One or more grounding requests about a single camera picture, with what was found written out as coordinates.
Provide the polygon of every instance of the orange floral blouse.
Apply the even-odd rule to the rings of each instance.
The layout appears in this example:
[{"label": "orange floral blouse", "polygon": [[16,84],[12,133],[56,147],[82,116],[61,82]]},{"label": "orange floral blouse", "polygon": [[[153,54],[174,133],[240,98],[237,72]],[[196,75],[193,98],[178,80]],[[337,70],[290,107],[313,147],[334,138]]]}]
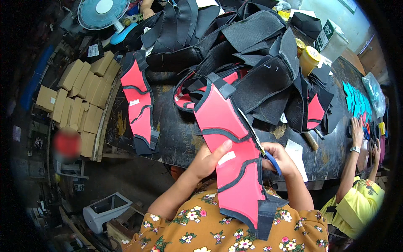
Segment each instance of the orange floral blouse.
[{"label": "orange floral blouse", "polygon": [[[266,191],[279,197],[273,189]],[[285,205],[277,208],[268,240],[258,240],[247,225],[220,214],[217,182],[210,180],[178,209],[172,221],[147,213],[141,230],[121,245],[123,252],[327,252],[327,221],[318,210],[297,211]]]}]

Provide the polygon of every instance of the black workbench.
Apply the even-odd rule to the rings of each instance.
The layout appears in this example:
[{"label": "black workbench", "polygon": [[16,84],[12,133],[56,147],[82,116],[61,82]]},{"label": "black workbench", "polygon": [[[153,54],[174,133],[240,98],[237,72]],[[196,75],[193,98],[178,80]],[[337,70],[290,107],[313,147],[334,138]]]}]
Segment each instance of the black workbench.
[{"label": "black workbench", "polygon": [[[306,45],[312,45],[313,40],[293,29],[295,37],[300,38]],[[346,137],[346,129],[350,125],[352,114],[347,109],[342,81],[349,82],[362,94],[367,94],[361,81],[362,74],[349,62],[339,57],[332,64],[335,84],[339,87],[338,99],[342,104],[345,116],[339,121],[336,129],[321,140],[314,131],[311,134],[317,139],[319,149],[313,151],[305,139],[291,130],[286,124],[270,125],[254,120],[253,127],[261,142],[279,142],[286,145],[287,139],[303,147],[303,162],[307,177],[310,181],[335,179],[341,176],[346,157],[351,147],[351,139]],[[159,152],[147,155],[147,158],[179,167],[188,167],[203,143],[192,113],[180,111],[173,103],[174,83],[151,84],[154,94],[154,127],[160,132],[158,140]],[[105,142],[109,145],[135,153],[132,149],[132,132],[127,114],[128,103],[122,92],[117,93],[112,108]],[[283,181],[283,177],[274,177]]]}]

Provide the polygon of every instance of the fan grille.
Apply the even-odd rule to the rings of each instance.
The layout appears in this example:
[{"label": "fan grille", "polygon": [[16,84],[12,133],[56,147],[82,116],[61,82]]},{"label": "fan grille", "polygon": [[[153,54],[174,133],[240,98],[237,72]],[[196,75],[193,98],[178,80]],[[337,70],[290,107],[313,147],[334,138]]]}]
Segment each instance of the fan grille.
[{"label": "fan grille", "polygon": [[112,0],[111,9],[99,14],[96,6],[100,0],[82,0],[78,7],[78,21],[88,30],[100,30],[109,27],[114,20],[119,20],[129,7],[130,0]]}]

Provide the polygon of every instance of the wristwatch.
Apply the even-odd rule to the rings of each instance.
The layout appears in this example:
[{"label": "wristwatch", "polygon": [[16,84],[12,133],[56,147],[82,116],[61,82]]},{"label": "wristwatch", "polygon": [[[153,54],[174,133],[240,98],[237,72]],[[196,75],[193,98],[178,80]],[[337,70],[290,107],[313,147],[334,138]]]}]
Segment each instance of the wristwatch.
[{"label": "wristwatch", "polygon": [[354,146],[354,147],[352,147],[352,148],[350,149],[350,152],[353,151],[353,150],[359,153],[360,148],[359,148],[358,146]]}]

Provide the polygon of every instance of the plastic bag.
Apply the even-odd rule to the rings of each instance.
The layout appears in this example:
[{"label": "plastic bag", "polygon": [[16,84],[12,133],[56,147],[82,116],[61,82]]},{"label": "plastic bag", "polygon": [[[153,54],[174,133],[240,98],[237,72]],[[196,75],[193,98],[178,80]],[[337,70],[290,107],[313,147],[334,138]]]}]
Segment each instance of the plastic bag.
[{"label": "plastic bag", "polygon": [[276,4],[276,11],[281,11],[281,10],[288,10],[291,9],[291,4],[287,3],[284,0],[280,0],[277,4]]},{"label": "plastic bag", "polygon": [[386,104],[385,96],[382,93],[378,81],[375,79],[374,75],[369,72],[366,76],[361,78],[364,87],[366,88],[372,106],[375,109],[376,117],[382,117],[385,114]]}]

